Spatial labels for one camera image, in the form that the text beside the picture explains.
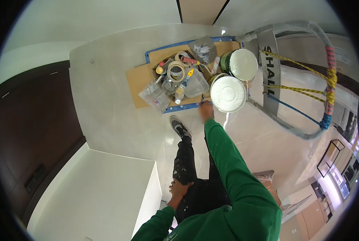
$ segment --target gray sneaker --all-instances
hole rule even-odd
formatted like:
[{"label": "gray sneaker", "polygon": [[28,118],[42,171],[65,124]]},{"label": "gray sneaker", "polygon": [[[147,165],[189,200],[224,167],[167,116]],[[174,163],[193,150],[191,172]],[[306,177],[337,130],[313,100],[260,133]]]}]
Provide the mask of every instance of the gray sneaker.
[{"label": "gray sneaker", "polygon": [[173,130],[177,132],[177,134],[180,136],[181,139],[184,136],[188,136],[190,137],[190,139],[192,138],[192,135],[190,134],[190,132],[187,130],[187,128],[184,126],[184,124],[178,117],[171,116],[170,125],[173,128]]}]

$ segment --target green sleeve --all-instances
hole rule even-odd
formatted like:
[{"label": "green sleeve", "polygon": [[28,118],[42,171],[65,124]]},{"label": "green sleeve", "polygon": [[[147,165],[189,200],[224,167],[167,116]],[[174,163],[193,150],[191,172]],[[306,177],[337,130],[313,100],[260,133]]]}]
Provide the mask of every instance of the green sleeve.
[{"label": "green sleeve", "polygon": [[132,241],[162,241],[169,234],[169,228],[173,223],[175,210],[167,206],[142,224]]},{"label": "green sleeve", "polygon": [[240,240],[277,241],[282,212],[271,193],[246,166],[237,147],[213,119],[205,123],[206,140],[232,210],[225,213],[230,230]]},{"label": "green sleeve", "polygon": [[250,197],[247,201],[258,197],[278,207],[271,193],[250,173],[240,152],[222,126],[209,119],[205,123],[205,133],[208,148],[232,203],[247,197]]}]

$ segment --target paint-stained pants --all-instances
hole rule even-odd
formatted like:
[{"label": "paint-stained pants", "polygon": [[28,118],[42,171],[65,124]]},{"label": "paint-stained pants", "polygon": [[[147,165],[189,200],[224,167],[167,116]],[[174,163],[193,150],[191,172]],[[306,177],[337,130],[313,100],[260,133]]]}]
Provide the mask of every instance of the paint-stained pants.
[{"label": "paint-stained pants", "polygon": [[230,198],[222,184],[220,174],[210,151],[209,179],[203,180],[197,178],[194,150],[190,137],[185,136],[178,143],[178,152],[174,159],[173,178],[179,180],[182,185],[194,182],[194,185],[188,189],[187,194],[182,198],[176,210],[175,216],[178,224],[192,215],[203,214],[222,205],[231,205]]}]

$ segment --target bucket lid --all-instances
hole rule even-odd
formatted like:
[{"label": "bucket lid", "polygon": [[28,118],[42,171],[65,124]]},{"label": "bucket lid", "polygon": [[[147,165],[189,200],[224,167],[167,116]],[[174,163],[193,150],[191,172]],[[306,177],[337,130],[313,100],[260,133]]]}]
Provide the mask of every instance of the bucket lid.
[{"label": "bucket lid", "polygon": [[232,76],[216,80],[210,88],[213,105],[222,112],[236,112],[246,102],[246,89],[242,82]]},{"label": "bucket lid", "polygon": [[231,73],[243,81],[252,80],[257,73],[258,63],[254,54],[247,49],[238,49],[230,57]]}]

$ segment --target person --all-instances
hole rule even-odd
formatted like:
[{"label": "person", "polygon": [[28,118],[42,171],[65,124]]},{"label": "person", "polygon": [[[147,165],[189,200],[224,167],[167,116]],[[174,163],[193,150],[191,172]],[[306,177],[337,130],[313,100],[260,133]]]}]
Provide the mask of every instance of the person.
[{"label": "person", "polygon": [[[209,180],[197,178],[192,135],[172,116],[171,126],[182,139],[169,187],[172,198],[132,240],[278,240],[282,212],[273,196],[214,121],[211,103],[200,103],[199,112],[210,156]],[[174,216],[178,226],[169,234]]]}]

